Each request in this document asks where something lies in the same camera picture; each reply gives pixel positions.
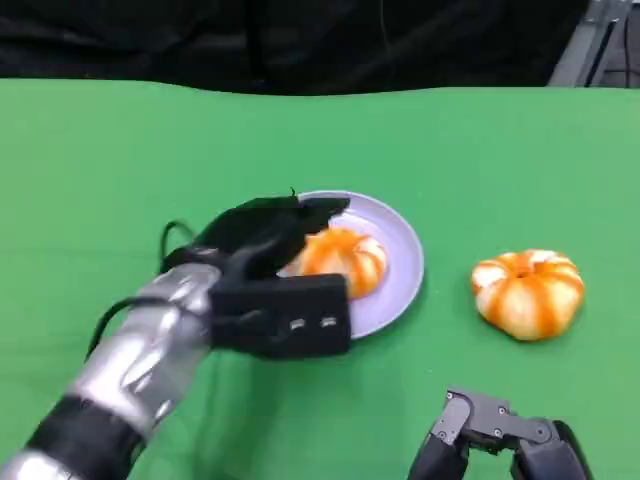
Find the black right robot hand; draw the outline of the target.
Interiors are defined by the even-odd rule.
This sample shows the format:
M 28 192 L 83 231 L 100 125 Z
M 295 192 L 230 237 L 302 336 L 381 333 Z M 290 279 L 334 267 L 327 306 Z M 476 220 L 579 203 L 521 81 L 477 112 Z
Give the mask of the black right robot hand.
M 472 450 L 513 453 L 510 474 L 523 480 L 593 477 L 571 427 L 522 417 L 502 398 L 450 387 L 442 413 L 418 450 L 410 479 L 462 479 Z

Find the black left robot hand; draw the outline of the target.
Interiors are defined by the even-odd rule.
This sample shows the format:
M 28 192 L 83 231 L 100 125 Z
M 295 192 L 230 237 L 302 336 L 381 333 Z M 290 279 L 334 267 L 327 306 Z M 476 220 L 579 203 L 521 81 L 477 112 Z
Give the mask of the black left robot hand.
M 249 200 L 216 217 L 191 242 L 167 253 L 160 271 L 182 264 L 205 264 L 236 279 L 273 276 L 342 213 L 346 197 L 301 199 L 296 195 Z

